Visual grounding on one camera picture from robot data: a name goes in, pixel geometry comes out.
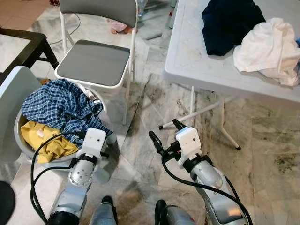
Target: plaid shirt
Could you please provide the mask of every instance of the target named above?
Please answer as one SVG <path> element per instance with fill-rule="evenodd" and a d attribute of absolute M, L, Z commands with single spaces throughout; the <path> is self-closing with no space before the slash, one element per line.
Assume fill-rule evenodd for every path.
<path fill-rule="evenodd" d="M 102 109 L 101 102 L 89 100 L 75 84 L 66 79 L 46 83 L 30 94 L 21 108 L 28 120 L 57 128 L 61 132 L 97 128 L 108 136 L 112 131 L 103 126 L 98 117 Z M 65 138 L 78 147 L 82 143 L 76 135 L 65 135 Z"/>

